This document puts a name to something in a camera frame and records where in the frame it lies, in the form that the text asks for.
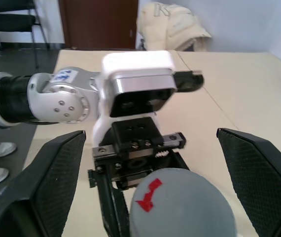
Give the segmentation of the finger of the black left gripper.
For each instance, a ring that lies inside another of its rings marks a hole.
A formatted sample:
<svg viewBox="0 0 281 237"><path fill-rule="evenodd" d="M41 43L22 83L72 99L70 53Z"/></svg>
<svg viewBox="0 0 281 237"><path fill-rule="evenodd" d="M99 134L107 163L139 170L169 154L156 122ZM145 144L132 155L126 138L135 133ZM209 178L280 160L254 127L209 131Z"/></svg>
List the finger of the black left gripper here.
<svg viewBox="0 0 281 237"><path fill-rule="evenodd" d="M105 171L88 170L90 188L98 189L104 229L108 237L130 237L129 213L123 192L113 187Z"/></svg>
<svg viewBox="0 0 281 237"><path fill-rule="evenodd" d="M182 168L189 170L189 167L185 163L180 153L174 151L171 151L167 155L167 168Z"/></svg>

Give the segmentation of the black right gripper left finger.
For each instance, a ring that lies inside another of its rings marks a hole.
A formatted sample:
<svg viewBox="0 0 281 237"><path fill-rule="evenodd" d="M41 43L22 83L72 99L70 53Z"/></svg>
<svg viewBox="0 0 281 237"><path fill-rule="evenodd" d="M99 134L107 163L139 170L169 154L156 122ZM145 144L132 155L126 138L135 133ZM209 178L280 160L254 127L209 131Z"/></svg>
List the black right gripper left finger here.
<svg viewBox="0 0 281 237"><path fill-rule="evenodd" d="M45 143L0 196L0 237L61 237L74 198L86 134Z"/></svg>

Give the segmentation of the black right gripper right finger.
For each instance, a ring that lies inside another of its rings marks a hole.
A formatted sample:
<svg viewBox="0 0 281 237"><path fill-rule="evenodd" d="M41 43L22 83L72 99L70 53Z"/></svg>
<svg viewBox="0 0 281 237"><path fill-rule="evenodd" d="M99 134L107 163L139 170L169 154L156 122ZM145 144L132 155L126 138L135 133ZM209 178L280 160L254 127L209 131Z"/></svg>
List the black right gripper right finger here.
<svg viewBox="0 0 281 237"><path fill-rule="evenodd" d="M219 128L233 189L259 237L281 237L281 152L268 140Z"/></svg>

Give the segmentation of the gray jar lid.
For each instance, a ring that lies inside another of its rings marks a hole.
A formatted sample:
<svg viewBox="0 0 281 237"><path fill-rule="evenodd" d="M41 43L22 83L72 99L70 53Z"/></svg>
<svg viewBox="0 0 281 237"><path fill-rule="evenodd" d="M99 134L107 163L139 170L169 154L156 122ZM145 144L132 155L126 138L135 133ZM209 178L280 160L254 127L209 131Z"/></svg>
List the gray jar lid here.
<svg viewBox="0 0 281 237"><path fill-rule="evenodd" d="M152 172L137 186L130 237L237 237L224 195L206 178L181 168Z"/></svg>

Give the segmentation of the cream padded jacket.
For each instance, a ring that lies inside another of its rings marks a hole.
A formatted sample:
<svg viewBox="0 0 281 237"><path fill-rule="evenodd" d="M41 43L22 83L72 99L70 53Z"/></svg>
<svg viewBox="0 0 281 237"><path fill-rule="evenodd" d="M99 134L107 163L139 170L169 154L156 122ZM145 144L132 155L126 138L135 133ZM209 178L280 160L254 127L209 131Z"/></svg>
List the cream padded jacket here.
<svg viewBox="0 0 281 237"><path fill-rule="evenodd" d="M160 2L143 6L137 21L146 50L206 51L211 35L190 9Z"/></svg>

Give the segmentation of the brown wooden door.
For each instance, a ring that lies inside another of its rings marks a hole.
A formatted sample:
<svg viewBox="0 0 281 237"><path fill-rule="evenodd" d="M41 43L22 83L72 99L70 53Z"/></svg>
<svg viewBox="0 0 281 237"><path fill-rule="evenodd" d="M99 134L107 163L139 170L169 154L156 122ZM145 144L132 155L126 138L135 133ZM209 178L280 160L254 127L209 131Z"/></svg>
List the brown wooden door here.
<svg viewBox="0 0 281 237"><path fill-rule="evenodd" d="M59 0L65 46L135 49L139 0Z"/></svg>

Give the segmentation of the black chair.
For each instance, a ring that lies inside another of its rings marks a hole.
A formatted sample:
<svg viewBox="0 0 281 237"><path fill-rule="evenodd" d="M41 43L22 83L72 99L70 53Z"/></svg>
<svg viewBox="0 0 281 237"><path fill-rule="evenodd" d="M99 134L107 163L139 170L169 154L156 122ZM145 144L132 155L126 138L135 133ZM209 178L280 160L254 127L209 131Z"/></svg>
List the black chair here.
<svg viewBox="0 0 281 237"><path fill-rule="evenodd" d="M47 50L50 45L38 14L35 0L0 0L0 32L29 32L35 59L35 68L39 68L35 47L33 26L39 26Z"/></svg>

